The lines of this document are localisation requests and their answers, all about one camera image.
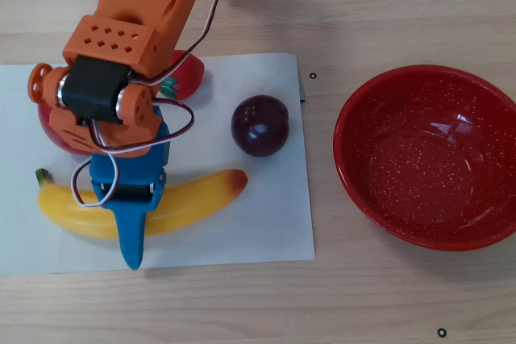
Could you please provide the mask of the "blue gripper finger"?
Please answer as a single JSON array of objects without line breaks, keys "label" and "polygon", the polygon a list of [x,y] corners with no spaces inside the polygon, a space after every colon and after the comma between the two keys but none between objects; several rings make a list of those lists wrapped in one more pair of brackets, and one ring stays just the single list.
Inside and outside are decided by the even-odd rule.
[{"label": "blue gripper finger", "polygon": [[114,215],[120,250],[132,270],[137,270],[142,263],[147,214],[160,203],[164,184],[164,172],[146,184],[119,184],[111,199],[102,205]]}]

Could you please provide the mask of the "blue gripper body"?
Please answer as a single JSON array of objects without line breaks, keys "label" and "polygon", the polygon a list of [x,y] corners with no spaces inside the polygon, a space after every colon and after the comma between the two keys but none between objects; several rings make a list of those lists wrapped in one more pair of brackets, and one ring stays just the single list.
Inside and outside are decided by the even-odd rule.
[{"label": "blue gripper body", "polygon": [[[119,183],[110,197],[115,201],[159,201],[164,191],[169,161],[169,143],[147,148],[142,156],[114,157],[119,168]],[[108,155],[93,155],[89,166],[94,192],[100,201],[114,179],[114,167]]]}]

